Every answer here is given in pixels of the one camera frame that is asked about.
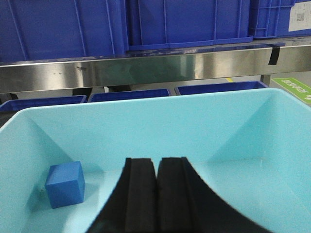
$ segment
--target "stainless steel shelf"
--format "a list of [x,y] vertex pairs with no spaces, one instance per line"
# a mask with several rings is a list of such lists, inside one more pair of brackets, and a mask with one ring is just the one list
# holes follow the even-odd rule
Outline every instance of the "stainless steel shelf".
[[[271,57],[277,59],[270,65]],[[0,93],[311,71],[311,36],[0,65]]]

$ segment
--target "foam block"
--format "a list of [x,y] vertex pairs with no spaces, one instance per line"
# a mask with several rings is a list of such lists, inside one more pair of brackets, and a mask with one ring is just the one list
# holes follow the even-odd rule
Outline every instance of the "foam block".
[[51,166],[45,188],[52,208],[83,202],[85,181],[80,161]]

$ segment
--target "black rubber pad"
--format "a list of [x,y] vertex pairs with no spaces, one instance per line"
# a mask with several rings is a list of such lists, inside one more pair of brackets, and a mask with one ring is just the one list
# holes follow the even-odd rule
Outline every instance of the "black rubber pad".
[[133,159],[126,210],[126,233],[156,232],[156,174],[151,159]]
[[87,233],[155,233],[156,220],[153,163],[127,158],[115,189]]
[[161,160],[157,174],[157,185],[160,232],[196,232],[180,158],[163,158]]

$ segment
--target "blue plastic crate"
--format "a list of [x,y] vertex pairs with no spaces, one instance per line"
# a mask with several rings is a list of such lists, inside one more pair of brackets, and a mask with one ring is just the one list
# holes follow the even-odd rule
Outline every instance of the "blue plastic crate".
[[127,0],[129,50],[252,41],[249,0]]
[[127,50],[124,0],[1,0],[0,62]]
[[169,96],[168,89],[142,90],[142,91],[122,91],[93,94],[89,102],[115,101],[115,100],[132,100],[145,99],[153,97]]
[[19,111],[25,108],[85,103],[86,96],[66,96],[66,97],[53,97],[53,98],[38,98],[38,99],[25,99],[25,100],[8,100],[3,105],[0,105],[0,112],[6,111]]
[[[310,107],[274,88],[25,109],[0,128],[0,232],[85,233],[126,157],[158,169],[162,157],[186,156],[252,221],[308,233],[310,118]],[[49,168],[72,161],[83,167],[85,201],[52,209]]]
[[249,89],[260,89],[268,87],[266,84],[258,81],[237,82],[237,83],[217,83],[193,86],[178,86],[175,91],[178,95],[192,95],[202,93],[213,93],[223,91],[240,91]]
[[251,0],[249,33],[255,39],[311,35],[310,11],[306,0]]

